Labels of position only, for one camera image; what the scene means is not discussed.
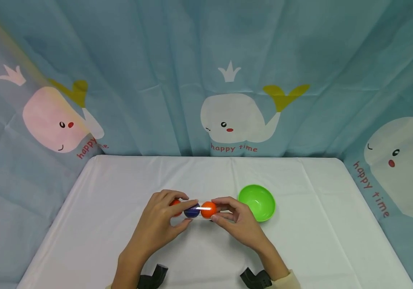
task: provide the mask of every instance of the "plastic bowl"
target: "plastic bowl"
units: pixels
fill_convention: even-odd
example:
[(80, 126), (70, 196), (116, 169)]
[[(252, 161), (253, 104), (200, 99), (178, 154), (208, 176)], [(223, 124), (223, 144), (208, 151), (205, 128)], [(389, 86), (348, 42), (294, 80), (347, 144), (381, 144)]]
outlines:
[(275, 200), (271, 192), (260, 185), (248, 185), (238, 194), (238, 200), (250, 207), (258, 222), (269, 220), (275, 212)]

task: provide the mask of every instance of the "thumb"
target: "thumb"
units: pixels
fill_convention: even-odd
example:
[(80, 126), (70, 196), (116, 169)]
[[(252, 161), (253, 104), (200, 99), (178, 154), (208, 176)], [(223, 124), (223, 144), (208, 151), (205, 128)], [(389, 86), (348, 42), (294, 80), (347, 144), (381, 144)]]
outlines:
[(180, 233), (184, 232), (187, 227), (189, 226), (190, 222), (192, 222), (192, 219), (183, 219), (182, 222), (174, 226), (174, 232), (177, 235)]
[(233, 224), (227, 221), (227, 219), (224, 219), (223, 217), (218, 216), (218, 215), (212, 215), (211, 220), (215, 222), (216, 224), (218, 224), (221, 228), (223, 228), (227, 232), (230, 232), (230, 229), (233, 226)]

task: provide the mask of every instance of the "blue ball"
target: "blue ball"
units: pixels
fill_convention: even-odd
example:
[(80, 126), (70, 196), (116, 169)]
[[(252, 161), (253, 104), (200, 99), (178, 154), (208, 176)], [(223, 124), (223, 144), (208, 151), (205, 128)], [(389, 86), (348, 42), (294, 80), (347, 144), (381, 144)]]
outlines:
[(198, 216), (198, 214), (200, 214), (200, 210), (198, 209), (199, 206), (199, 204), (196, 204), (195, 206), (188, 208), (184, 211), (184, 215), (187, 218), (195, 218), (196, 216)]

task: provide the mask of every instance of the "white crown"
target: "white crown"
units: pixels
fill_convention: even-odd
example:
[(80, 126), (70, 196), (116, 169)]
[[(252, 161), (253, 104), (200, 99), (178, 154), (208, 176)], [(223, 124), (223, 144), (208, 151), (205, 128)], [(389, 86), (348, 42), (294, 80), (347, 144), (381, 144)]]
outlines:
[(227, 70), (224, 70), (224, 68), (218, 67), (218, 70), (222, 72), (222, 75), (224, 75), (224, 80), (225, 82), (234, 82), (235, 80), (235, 75), (237, 72), (242, 69), (241, 67), (237, 67), (235, 70), (232, 67), (232, 60), (229, 62), (229, 66), (227, 67)]
[(18, 86), (22, 86), (26, 82), (20, 71), (20, 66), (17, 65), (17, 67), (15, 67), (15, 71), (7, 65), (4, 65), (4, 68), (6, 69), (8, 75), (2, 75), (0, 76), (0, 79), (14, 82)]

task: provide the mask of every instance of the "whale print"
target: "whale print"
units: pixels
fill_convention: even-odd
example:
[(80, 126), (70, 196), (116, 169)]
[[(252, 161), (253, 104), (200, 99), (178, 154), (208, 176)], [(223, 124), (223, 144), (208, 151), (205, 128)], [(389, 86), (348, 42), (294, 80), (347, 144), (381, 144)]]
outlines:
[(380, 127), (368, 140), (364, 157), (399, 210), (413, 217), (413, 117)]
[(263, 90), (276, 107), (275, 115), (267, 124), (255, 101), (248, 95), (213, 95), (207, 97), (201, 106), (201, 124), (215, 142), (265, 142), (273, 136), (282, 110), (307, 89), (309, 85), (301, 85), (285, 95), (276, 85), (265, 86)]
[[(0, 79), (18, 86), (26, 83), (19, 66), (15, 70), (6, 65), (4, 67), (8, 75), (1, 75)], [(44, 86), (38, 89), (23, 108), (23, 121), (32, 136), (43, 146), (58, 153), (71, 152), (89, 133), (95, 139), (102, 138), (102, 127), (85, 109), (87, 82), (76, 81), (72, 91), (54, 80), (51, 82), (57, 88)], [(59, 90), (82, 107), (84, 118), (75, 112)]]

